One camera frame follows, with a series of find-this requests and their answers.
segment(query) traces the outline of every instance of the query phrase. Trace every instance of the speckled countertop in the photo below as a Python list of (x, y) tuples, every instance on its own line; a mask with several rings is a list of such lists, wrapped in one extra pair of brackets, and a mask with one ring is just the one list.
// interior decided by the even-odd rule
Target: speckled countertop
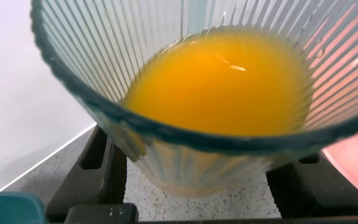
[[(48, 203), (85, 147), (92, 129), (30, 171), (6, 190), (23, 191)], [(125, 202), (134, 203), (139, 220), (205, 220), (279, 218), (266, 176), (244, 180), (241, 186), (209, 197), (187, 199), (162, 192), (128, 161)]]

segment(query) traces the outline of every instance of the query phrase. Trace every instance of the blue glass rim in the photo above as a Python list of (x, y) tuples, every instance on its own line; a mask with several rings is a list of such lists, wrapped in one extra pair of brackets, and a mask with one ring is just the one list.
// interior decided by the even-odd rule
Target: blue glass rim
[(266, 154), (282, 150), (301, 151), (324, 147), (358, 133), (358, 115), (347, 121), (321, 129), (283, 136), (223, 136), (176, 128), (135, 114), (115, 104), (85, 85), (67, 66), (57, 59), (47, 37), (42, 20), (42, 0), (32, 0), (32, 32), (35, 44), (52, 73), (71, 94), (78, 95), (90, 107), (98, 108), (116, 123), (125, 123), (138, 133), (155, 136), (173, 144), (184, 144), (204, 152), (225, 154)]

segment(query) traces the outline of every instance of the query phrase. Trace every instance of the glass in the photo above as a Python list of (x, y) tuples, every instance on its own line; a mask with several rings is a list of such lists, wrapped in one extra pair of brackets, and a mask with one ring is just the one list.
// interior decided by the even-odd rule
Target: glass
[(19, 192), (0, 192), (0, 224), (44, 224), (44, 205), (37, 198)]
[[(208, 195), (358, 132), (358, 1), (33, 1), (53, 74), (157, 187)], [(313, 102), (296, 134), (197, 133), (120, 106), (140, 69), (177, 41), (258, 29), (303, 49)]]

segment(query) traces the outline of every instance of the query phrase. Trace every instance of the orange liquid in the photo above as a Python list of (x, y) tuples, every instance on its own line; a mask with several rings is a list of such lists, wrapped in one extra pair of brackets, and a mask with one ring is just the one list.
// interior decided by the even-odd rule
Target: orange liquid
[(289, 133), (309, 103), (298, 54), (283, 40), (246, 32), (186, 40), (149, 62), (124, 105), (204, 133)]

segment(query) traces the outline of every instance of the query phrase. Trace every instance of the blue object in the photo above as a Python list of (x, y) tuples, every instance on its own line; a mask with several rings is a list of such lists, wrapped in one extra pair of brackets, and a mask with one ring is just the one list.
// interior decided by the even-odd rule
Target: blue object
[(0, 224), (44, 224), (44, 205), (37, 198), (19, 192), (0, 192)]

